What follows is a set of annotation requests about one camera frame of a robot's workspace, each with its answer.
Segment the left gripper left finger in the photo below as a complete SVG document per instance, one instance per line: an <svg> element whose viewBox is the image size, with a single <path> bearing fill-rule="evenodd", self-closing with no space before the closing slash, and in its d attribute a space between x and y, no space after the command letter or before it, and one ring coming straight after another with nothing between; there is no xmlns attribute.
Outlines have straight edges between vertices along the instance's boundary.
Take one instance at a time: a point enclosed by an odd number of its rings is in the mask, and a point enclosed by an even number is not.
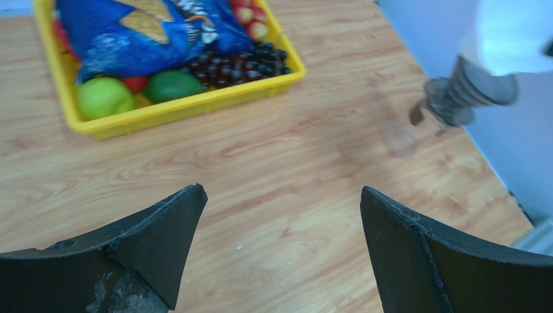
<svg viewBox="0 0 553 313"><path fill-rule="evenodd" d="M169 312L207 203L189 185L99 229L1 254L2 312Z"/></svg>

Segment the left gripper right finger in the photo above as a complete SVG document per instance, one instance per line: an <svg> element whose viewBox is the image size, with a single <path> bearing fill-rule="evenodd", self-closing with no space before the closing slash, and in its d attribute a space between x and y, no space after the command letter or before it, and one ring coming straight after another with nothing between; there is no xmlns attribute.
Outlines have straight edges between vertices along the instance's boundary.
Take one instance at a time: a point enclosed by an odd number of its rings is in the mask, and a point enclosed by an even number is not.
<svg viewBox="0 0 553 313"><path fill-rule="evenodd" d="M551 312L552 258L472 236L366 186L361 220L384 312Z"/></svg>

